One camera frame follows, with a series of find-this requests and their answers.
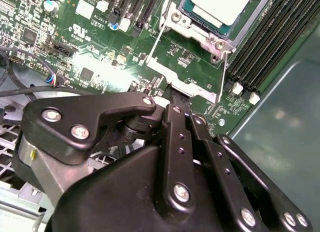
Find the integrated circuit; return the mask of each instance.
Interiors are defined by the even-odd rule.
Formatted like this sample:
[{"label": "integrated circuit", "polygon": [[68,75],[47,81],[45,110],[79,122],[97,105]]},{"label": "integrated circuit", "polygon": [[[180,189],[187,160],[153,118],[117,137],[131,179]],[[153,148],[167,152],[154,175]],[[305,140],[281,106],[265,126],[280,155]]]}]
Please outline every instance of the integrated circuit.
[{"label": "integrated circuit", "polygon": [[29,45],[34,45],[37,41],[38,33],[34,32],[33,30],[29,29],[28,27],[24,28],[21,40],[26,42]]},{"label": "integrated circuit", "polygon": [[201,27],[226,37],[250,0],[184,0],[181,11]]},{"label": "integrated circuit", "polygon": [[85,81],[90,81],[93,76],[94,76],[94,72],[92,70],[83,67],[83,69],[80,73],[80,79],[85,80]]}]

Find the metal screw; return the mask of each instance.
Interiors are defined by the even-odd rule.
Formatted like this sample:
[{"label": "metal screw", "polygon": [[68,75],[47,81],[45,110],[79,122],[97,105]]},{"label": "metal screw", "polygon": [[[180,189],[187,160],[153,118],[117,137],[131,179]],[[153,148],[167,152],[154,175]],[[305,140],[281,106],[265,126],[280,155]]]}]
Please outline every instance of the metal screw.
[{"label": "metal screw", "polygon": [[226,144],[230,144],[229,140],[226,137],[222,138],[223,142],[225,142]]},{"label": "metal screw", "polygon": [[76,125],[71,128],[71,135],[79,140],[85,140],[89,137],[89,130],[82,125]]},{"label": "metal screw", "polygon": [[199,118],[199,117],[196,117],[196,118],[195,118],[195,121],[196,121],[199,125],[202,124],[201,118]]},{"label": "metal screw", "polygon": [[180,183],[174,185],[173,192],[176,198],[181,202],[187,202],[190,198],[187,188]]},{"label": "metal screw", "polygon": [[223,41],[218,41],[217,43],[215,43],[215,48],[217,50],[222,50],[225,47],[225,43]]},{"label": "metal screw", "polygon": [[300,224],[302,224],[304,227],[308,226],[308,223],[307,223],[306,219],[301,214],[297,213],[296,214],[296,218],[298,219]]},{"label": "metal screw", "polygon": [[173,106],[173,110],[177,113],[181,113],[181,110],[177,106]]},{"label": "metal screw", "polygon": [[243,220],[251,227],[254,227],[256,225],[256,220],[253,217],[253,215],[251,214],[251,212],[249,210],[247,210],[246,208],[243,208],[241,210],[241,216],[243,218]]},{"label": "metal screw", "polygon": [[286,221],[289,223],[289,225],[296,226],[296,222],[295,222],[294,218],[291,216],[291,214],[289,214],[288,212],[284,212],[283,215],[284,215]]},{"label": "metal screw", "polygon": [[219,125],[219,126],[222,127],[222,126],[225,126],[225,124],[226,124],[226,121],[225,121],[223,118],[221,118],[221,119],[218,120],[218,125]]},{"label": "metal screw", "polygon": [[173,22],[177,23],[181,20],[182,18],[182,14],[179,11],[176,11],[174,13],[172,13],[171,15],[171,19]]},{"label": "metal screw", "polygon": [[152,104],[152,101],[151,101],[148,97],[144,97],[142,100],[143,100],[143,102],[145,102],[147,105],[151,105],[151,104]]},{"label": "metal screw", "polygon": [[61,120],[61,114],[54,109],[46,109],[42,112],[42,118],[49,122],[57,122]]}]

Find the white label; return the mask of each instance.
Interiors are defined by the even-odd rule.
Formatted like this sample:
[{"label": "white label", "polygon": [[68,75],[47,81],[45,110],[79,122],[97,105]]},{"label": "white label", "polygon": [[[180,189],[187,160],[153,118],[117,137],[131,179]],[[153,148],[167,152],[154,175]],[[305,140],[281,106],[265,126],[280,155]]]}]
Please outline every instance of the white label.
[{"label": "white label", "polygon": [[94,9],[95,7],[91,4],[85,2],[84,0],[80,0],[78,6],[76,7],[75,13],[90,20]]}]

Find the capacitor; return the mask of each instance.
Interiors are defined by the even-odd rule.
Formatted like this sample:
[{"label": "capacitor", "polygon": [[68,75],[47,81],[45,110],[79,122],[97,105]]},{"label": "capacitor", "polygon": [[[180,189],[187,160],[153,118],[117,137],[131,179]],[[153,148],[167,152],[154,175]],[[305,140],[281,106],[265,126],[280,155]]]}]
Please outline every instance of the capacitor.
[{"label": "capacitor", "polygon": [[43,2],[43,7],[44,7],[44,10],[49,13],[54,13],[59,10],[58,2],[53,0],[46,0],[45,2]]}]

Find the blue wire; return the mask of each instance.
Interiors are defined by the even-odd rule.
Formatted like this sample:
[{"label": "blue wire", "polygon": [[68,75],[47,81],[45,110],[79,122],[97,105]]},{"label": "blue wire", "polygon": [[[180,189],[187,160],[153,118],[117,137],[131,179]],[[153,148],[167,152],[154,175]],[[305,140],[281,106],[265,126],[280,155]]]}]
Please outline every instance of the blue wire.
[{"label": "blue wire", "polygon": [[47,79],[45,82],[50,83],[53,79],[54,79],[54,76],[51,75],[51,78],[49,80]]}]

